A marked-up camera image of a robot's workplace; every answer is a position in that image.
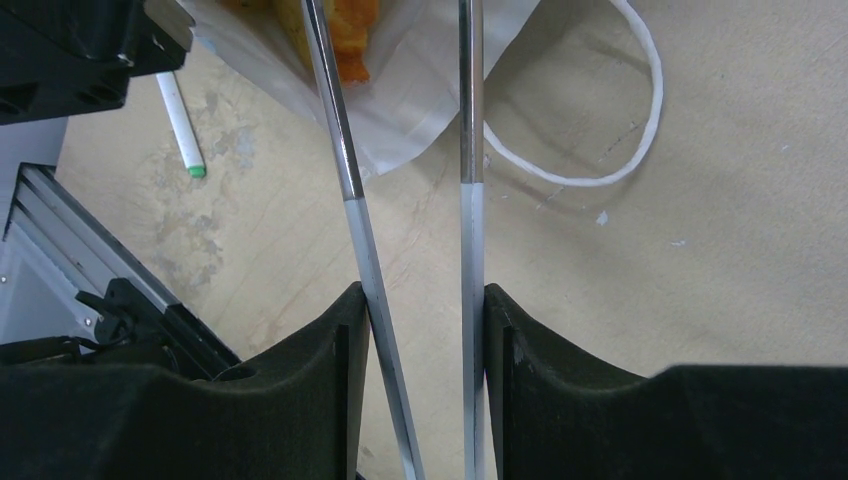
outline metal rod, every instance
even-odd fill
[[[483,455],[483,2],[459,0],[462,381],[465,478],[485,477]]]
[[[380,369],[383,373],[383,383],[386,387],[404,473],[407,479],[424,480],[424,466],[418,449],[418,439],[415,436],[409,396],[406,392],[400,354],[386,298],[386,287],[383,283],[380,261],[377,258],[377,245],[374,241],[371,219],[368,216],[368,205],[365,203],[362,179],[356,163],[353,137],[348,124],[324,5],[321,0],[302,0],[302,6],[315,80],[324,103],[327,125],[333,141],[345,213],[362,289],[368,302],[374,345],[380,360]]]

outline green marker cap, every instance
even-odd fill
[[[191,178],[203,178],[206,176],[206,167],[188,167]]]

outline white marker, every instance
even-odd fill
[[[203,155],[200,153],[197,138],[191,128],[191,120],[188,118],[180,87],[177,85],[177,77],[174,72],[165,72],[157,74],[156,80],[159,81],[159,89],[162,91],[165,108],[168,110],[168,117],[171,119],[171,126],[177,137],[177,145],[180,146],[186,170],[193,178],[203,178],[206,176],[206,165],[203,163]]]

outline wooden floor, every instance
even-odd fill
[[[644,167],[594,190],[497,155],[488,282],[649,375],[678,362],[848,362],[848,4],[634,0],[664,61]],[[570,175],[635,149],[650,82],[603,1],[543,0],[487,82],[502,139]],[[184,171],[153,78],[74,118],[60,181],[242,357],[357,279],[326,136],[197,45],[179,73],[209,175]],[[367,186],[428,476],[462,476],[458,126]],[[401,478],[374,350],[360,447]]]

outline white string handle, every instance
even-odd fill
[[[651,144],[654,142],[654,137],[657,135],[663,101],[663,76],[660,54],[657,52],[657,47],[654,45],[654,39],[651,38],[651,32],[648,30],[648,26],[645,25],[645,22],[639,17],[636,10],[627,3],[627,0],[610,0],[610,3],[612,3],[613,6],[615,6],[615,8],[624,15],[624,18],[627,19],[627,23],[630,24],[630,29],[633,31],[633,34],[636,35],[636,38],[642,45],[642,50],[644,50],[645,54],[648,56],[648,63],[651,66],[651,82],[653,83],[654,89],[653,98],[651,100],[651,114],[648,116],[648,121],[645,123],[645,131],[642,133],[642,140],[639,142],[639,147],[636,149],[636,153],[629,162],[621,167],[619,171],[601,178],[561,177],[543,170],[513,153],[512,150],[506,148],[498,136],[495,135],[495,132],[493,132],[491,127],[489,127],[489,124],[487,122],[483,123],[483,136],[486,141],[492,145],[492,148],[494,148],[496,152],[503,155],[504,158],[512,162],[518,168],[563,187],[602,187],[612,185],[636,170],[636,167],[638,167],[645,158],[645,154],[648,153],[648,149],[651,148]]]

